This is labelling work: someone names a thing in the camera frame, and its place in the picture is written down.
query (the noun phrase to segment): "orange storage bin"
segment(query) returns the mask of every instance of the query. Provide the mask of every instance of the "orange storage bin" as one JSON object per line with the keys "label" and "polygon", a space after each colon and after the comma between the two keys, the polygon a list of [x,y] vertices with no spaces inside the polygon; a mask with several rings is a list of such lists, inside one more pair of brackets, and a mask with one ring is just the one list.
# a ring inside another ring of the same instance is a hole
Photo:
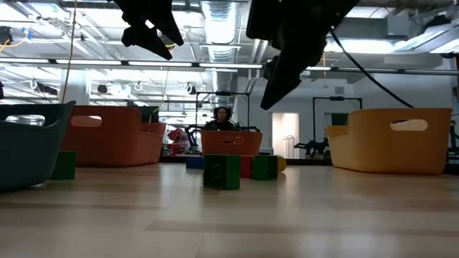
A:
{"label": "orange storage bin", "polygon": [[255,132],[202,131],[202,153],[255,156],[262,138],[262,133]]}
{"label": "orange storage bin", "polygon": [[451,109],[357,110],[328,126],[331,160],[369,173],[439,174],[448,151]]}
{"label": "orange storage bin", "polygon": [[75,106],[62,144],[78,166],[125,167],[156,163],[166,125],[142,124],[132,107]]}

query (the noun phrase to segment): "green block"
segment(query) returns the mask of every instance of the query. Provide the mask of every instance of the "green block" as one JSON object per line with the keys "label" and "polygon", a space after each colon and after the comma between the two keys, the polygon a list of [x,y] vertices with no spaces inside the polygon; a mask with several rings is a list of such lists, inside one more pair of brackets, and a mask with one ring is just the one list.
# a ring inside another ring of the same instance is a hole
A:
{"label": "green block", "polygon": [[205,155],[204,187],[234,190],[240,187],[240,156]]}
{"label": "green block", "polygon": [[55,171],[50,180],[73,180],[77,168],[77,153],[61,151],[57,157]]}
{"label": "green block", "polygon": [[260,181],[278,179],[278,157],[264,155],[253,157],[252,179]]}

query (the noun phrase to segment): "wooden floor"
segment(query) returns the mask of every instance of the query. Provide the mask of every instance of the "wooden floor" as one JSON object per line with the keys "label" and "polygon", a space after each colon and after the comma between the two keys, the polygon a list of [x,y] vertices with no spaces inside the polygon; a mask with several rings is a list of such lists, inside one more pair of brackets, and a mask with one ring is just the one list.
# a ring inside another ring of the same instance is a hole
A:
{"label": "wooden floor", "polygon": [[459,257],[459,177],[290,167],[240,191],[162,164],[0,193],[1,258]]}

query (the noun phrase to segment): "yellow storage bin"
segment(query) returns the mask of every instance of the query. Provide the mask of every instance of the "yellow storage bin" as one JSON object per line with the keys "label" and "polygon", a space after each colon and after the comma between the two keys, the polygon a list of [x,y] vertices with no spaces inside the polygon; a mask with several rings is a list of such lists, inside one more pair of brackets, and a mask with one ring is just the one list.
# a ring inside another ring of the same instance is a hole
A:
{"label": "yellow storage bin", "polygon": [[357,110],[347,126],[328,126],[335,167],[369,173],[440,174],[445,167],[452,110]]}

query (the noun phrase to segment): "dark hair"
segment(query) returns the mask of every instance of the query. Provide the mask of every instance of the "dark hair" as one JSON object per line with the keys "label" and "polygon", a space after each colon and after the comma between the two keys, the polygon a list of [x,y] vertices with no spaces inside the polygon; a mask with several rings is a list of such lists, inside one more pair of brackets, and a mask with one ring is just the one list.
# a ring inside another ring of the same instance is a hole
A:
{"label": "dark hair", "polygon": [[227,117],[225,118],[226,120],[229,120],[232,116],[232,111],[231,111],[231,108],[229,107],[216,107],[214,108],[214,119],[217,120],[218,119],[218,111],[221,110],[221,109],[224,109],[224,111],[227,112]]}

